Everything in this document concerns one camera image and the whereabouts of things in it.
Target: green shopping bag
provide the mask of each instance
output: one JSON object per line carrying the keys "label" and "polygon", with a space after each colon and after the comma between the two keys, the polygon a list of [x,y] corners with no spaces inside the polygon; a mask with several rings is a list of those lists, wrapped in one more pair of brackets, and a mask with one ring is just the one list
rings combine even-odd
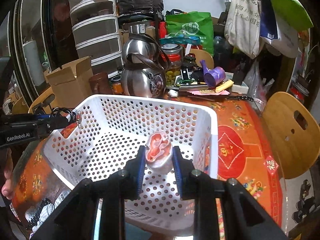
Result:
{"label": "green shopping bag", "polygon": [[312,21],[298,0],[271,0],[274,11],[298,32],[312,28]]}
{"label": "green shopping bag", "polygon": [[182,31],[185,35],[198,36],[203,50],[213,55],[213,25],[208,12],[189,12],[166,15],[167,33]]}

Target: human hand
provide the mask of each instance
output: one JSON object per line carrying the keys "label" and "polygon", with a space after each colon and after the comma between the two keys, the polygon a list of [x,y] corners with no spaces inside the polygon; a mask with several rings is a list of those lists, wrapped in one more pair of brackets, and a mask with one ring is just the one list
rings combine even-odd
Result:
{"label": "human hand", "polygon": [[4,168],[4,177],[6,181],[1,189],[2,195],[7,197],[7,199],[12,199],[14,195],[14,188],[13,188],[13,162],[11,157],[11,150],[8,148],[7,154],[7,162]]}

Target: green bag logo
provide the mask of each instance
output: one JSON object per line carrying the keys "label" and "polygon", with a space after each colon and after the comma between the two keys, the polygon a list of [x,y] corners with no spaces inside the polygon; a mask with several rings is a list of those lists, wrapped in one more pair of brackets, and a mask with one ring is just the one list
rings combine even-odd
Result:
{"label": "green bag logo", "polygon": [[199,31],[198,23],[185,23],[182,25],[182,30],[184,30],[189,35],[197,34]]}

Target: black wire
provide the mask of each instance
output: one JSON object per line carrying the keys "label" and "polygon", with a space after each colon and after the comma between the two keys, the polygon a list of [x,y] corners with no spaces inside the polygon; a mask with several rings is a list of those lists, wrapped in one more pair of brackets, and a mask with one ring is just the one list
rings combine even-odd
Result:
{"label": "black wire", "polygon": [[76,122],[77,120],[77,114],[75,112],[73,112],[70,108],[65,108],[65,107],[55,107],[51,114],[50,114],[50,117],[54,117],[56,116],[57,114],[60,114],[61,112],[64,112],[66,114],[69,114],[70,115],[70,121],[69,121],[69,124],[72,124],[74,122]]}

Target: screw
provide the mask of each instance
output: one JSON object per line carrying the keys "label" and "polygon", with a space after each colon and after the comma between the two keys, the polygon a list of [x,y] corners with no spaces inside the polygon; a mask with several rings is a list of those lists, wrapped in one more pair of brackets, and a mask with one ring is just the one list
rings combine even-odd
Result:
{"label": "screw", "polygon": [[230,178],[230,179],[228,179],[228,183],[231,184],[232,186],[234,186],[238,183],[238,181],[235,178]]}
{"label": "screw", "polygon": [[119,170],[119,176],[126,177],[128,175],[128,171],[126,170]]}
{"label": "screw", "polygon": [[195,169],[195,170],[191,171],[191,174],[192,174],[193,176],[195,176],[195,177],[198,177],[198,176],[200,176],[200,175],[201,175],[201,171],[200,171],[200,170]]}

